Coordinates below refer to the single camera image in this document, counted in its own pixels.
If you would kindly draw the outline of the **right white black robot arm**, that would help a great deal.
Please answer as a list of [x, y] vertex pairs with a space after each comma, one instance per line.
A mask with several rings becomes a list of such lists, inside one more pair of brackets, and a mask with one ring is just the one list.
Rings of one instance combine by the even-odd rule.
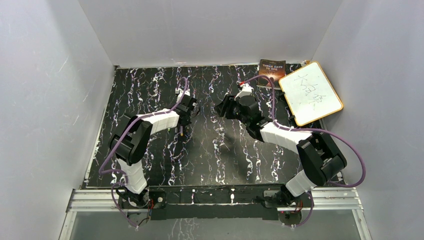
[[295, 207], [303, 193], [324, 186], [347, 166], [346, 158], [328, 133], [321, 129], [313, 132], [279, 129], [263, 115], [253, 95], [226, 95], [214, 110], [220, 117], [240, 121], [252, 138], [298, 154], [302, 170], [273, 196], [259, 198], [265, 203]]

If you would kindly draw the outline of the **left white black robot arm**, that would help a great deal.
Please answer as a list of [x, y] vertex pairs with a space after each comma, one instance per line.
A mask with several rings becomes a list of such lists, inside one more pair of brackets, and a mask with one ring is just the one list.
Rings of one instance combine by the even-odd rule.
[[114, 155], [124, 176], [124, 184], [116, 193], [134, 207], [144, 208], [150, 200], [142, 158], [151, 135], [172, 128], [179, 128], [182, 134], [184, 127], [191, 123], [192, 111], [198, 100], [188, 95], [178, 99], [181, 101], [172, 110], [164, 108], [149, 114], [125, 116], [124, 125], [110, 140], [109, 147], [115, 149]]

